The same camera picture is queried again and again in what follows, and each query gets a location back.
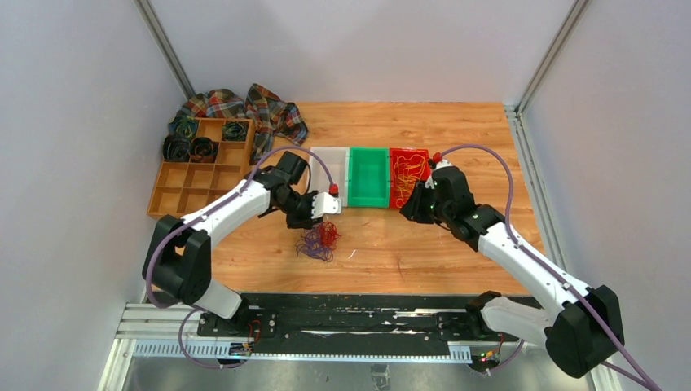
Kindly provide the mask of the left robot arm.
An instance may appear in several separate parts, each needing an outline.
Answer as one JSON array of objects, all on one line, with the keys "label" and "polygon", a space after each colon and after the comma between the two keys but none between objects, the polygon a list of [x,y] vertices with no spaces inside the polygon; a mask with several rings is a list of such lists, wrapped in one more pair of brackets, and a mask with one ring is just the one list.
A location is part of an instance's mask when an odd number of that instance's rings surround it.
[{"label": "left robot arm", "polygon": [[249,328],[243,297],[212,277],[212,252],[231,232],[254,217],[280,211],[289,229],[310,229],[323,219],[316,215],[318,191],[294,190],[307,161],[284,151],[276,165],[255,165],[231,191],[206,207],[178,218],[161,217],[155,225],[143,265],[148,300],[164,309],[182,303],[218,316],[229,336]]}]

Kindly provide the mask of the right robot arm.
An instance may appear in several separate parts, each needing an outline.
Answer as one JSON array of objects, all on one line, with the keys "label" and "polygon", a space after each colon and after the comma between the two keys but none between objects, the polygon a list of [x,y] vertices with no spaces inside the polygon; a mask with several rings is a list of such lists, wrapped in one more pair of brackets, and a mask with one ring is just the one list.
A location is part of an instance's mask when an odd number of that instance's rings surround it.
[{"label": "right robot arm", "polygon": [[454,165],[438,166],[416,181],[400,213],[409,221],[438,224],[473,251],[496,262],[539,303],[520,304],[487,291],[465,306],[465,326],[479,340],[509,334],[545,349],[559,369],[584,376],[624,343],[617,295],[569,275],[523,241],[507,218],[478,204],[467,179]]}]

